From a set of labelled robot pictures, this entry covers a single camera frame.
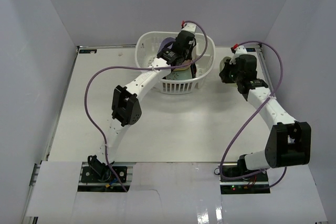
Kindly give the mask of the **cream square panda plate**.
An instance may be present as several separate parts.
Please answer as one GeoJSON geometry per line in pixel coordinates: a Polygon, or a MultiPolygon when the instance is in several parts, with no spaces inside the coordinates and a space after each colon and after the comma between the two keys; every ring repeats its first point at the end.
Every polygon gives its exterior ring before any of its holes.
{"type": "Polygon", "coordinates": [[[172,71],[184,71],[190,68],[192,60],[185,60],[180,66],[174,68],[172,71]]]}

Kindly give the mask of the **green square panda plate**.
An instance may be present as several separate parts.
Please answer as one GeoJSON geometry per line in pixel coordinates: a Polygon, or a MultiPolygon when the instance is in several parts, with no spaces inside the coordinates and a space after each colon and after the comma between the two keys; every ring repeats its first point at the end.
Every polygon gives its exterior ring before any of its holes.
{"type": "Polygon", "coordinates": [[[219,65],[220,73],[219,77],[222,83],[235,83],[237,66],[230,64],[231,57],[225,57],[222,59],[219,65]]]}

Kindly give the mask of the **light teal speckled plate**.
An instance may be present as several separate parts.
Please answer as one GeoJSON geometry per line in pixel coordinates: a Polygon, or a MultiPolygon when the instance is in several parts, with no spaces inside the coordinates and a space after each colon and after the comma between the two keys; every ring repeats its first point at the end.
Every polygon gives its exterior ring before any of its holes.
{"type": "Polygon", "coordinates": [[[181,70],[181,71],[172,71],[165,77],[166,80],[188,80],[192,79],[191,69],[181,70]]]}

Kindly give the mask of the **lavender square plate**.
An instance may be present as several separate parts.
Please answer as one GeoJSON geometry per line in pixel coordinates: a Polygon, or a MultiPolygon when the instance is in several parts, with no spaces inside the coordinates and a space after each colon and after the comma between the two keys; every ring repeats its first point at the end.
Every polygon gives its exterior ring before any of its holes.
{"type": "Polygon", "coordinates": [[[160,51],[162,51],[162,49],[163,49],[164,47],[166,47],[167,44],[168,44],[168,47],[171,46],[171,43],[173,43],[174,41],[175,41],[175,38],[173,38],[173,37],[167,37],[167,38],[165,38],[165,39],[161,42],[161,44],[160,44],[160,46],[159,46],[158,53],[159,53],[160,51]]]}

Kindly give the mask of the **dark blue leaf plate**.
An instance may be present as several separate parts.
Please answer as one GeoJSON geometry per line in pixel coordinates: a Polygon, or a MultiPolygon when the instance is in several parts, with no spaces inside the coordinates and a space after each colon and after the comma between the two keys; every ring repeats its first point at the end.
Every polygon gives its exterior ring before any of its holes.
{"type": "Polygon", "coordinates": [[[197,73],[196,64],[191,64],[190,70],[191,70],[192,79],[196,78],[196,73],[197,73]]]}

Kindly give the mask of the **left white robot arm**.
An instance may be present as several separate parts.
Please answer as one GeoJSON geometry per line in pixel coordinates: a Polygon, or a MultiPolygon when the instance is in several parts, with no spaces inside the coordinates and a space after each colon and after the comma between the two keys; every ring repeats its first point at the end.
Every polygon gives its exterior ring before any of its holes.
{"type": "Polygon", "coordinates": [[[124,87],[116,86],[112,98],[112,119],[104,144],[98,152],[98,160],[111,164],[125,133],[141,117],[140,102],[164,77],[178,66],[186,66],[193,59],[196,45],[195,29],[182,29],[174,41],[167,42],[153,58],[149,67],[124,87]]]}

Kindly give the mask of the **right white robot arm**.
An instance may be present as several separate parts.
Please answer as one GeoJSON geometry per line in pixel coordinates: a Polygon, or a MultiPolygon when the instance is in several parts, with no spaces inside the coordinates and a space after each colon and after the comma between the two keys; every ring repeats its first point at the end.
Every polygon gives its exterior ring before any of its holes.
{"type": "Polygon", "coordinates": [[[268,84],[257,77],[257,59],[240,54],[225,57],[220,63],[223,83],[234,83],[268,126],[270,133],[262,151],[243,154],[237,166],[223,169],[226,178],[239,177],[247,182],[259,170],[306,165],[310,162],[311,126],[289,115],[271,95],[268,84]]]}

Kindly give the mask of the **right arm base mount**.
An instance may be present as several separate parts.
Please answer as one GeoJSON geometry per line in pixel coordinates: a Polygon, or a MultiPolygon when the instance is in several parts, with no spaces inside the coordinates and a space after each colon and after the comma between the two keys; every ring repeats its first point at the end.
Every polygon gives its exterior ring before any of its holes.
{"type": "Polygon", "coordinates": [[[252,195],[270,193],[269,179],[266,172],[247,178],[227,180],[220,177],[219,167],[217,167],[214,169],[214,174],[219,177],[220,193],[222,195],[252,195]]]}

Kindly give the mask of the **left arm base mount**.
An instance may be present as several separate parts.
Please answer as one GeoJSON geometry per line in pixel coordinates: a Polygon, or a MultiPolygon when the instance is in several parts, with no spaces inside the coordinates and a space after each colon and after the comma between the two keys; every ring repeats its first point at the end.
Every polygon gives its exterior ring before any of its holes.
{"type": "Polygon", "coordinates": [[[78,191],[91,193],[126,193],[132,180],[132,167],[112,165],[115,173],[96,155],[87,158],[87,164],[82,165],[78,191]]]}

